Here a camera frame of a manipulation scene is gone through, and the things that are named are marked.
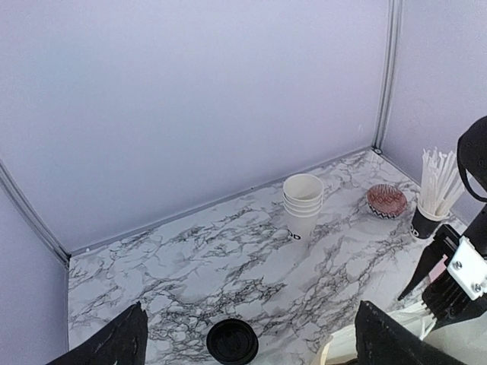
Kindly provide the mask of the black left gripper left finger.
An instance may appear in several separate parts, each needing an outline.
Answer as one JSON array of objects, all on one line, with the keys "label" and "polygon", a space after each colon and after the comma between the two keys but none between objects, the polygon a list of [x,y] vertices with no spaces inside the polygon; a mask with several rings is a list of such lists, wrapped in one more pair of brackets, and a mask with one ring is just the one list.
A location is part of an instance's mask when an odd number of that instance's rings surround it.
[{"label": "black left gripper left finger", "polygon": [[134,303],[84,343],[49,365],[145,364],[148,315]]}]

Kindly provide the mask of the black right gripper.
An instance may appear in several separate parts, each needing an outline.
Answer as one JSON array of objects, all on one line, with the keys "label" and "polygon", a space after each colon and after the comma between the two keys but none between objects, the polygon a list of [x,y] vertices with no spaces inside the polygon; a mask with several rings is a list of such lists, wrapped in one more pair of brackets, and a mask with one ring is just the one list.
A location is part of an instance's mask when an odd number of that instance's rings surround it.
[{"label": "black right gripper", "polygon": [[402,300],[409,295],[444,256],[451,258],[459,247],[462,236],[468,238],[481,257],[486,259],[486,224],[468,226],[462,235],[451,225],[442,224],[434,235],[433,242],[424,248],[410,282],[397,299]]}]

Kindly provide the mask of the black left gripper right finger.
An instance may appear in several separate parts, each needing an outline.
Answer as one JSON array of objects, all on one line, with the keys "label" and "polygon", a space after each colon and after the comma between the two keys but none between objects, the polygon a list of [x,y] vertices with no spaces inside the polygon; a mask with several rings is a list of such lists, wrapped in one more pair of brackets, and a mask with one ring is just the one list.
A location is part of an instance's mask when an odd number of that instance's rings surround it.
[{"label": "black left gripper right finger", "polygon": [[457,363],[454,357],[421,341],[370,301],[360,302],[355,338],[359,364]]}]

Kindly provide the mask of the brown paper takeout bag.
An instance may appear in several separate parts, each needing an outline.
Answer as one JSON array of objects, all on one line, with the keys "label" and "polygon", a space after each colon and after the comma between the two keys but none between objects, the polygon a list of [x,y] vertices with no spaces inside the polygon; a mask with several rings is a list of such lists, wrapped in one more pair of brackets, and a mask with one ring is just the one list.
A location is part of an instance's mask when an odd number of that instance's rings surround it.
[{"label": "brown paper takeout bag", "polygon": [[425,342],[435,320],[420,303],[385,313],[361,302],[355,322],[334,332],[312,364],[442,364],[447,357]]}]

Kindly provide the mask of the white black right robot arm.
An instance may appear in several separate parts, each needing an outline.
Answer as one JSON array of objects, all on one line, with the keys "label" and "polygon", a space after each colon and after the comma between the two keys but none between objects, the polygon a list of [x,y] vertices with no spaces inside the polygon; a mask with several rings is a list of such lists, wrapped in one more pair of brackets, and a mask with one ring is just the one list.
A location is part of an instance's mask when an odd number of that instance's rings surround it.
[{"label": "white black right robot arm", "polygon": [[[463,133],[457,142],[457,166],[461,181],[479,202],[486,198],[474,192],[469,184],[471,175],[486,187],[486,118],[482,117]],[[418,266],[404,291],[402,300],[446,257],[447,268],[425,290],[422,299],[434,306],[462,307],[486,293],[486,210],[482,209],[463,234],[448,224],[441,225],[433,241],[426,246]]]}]

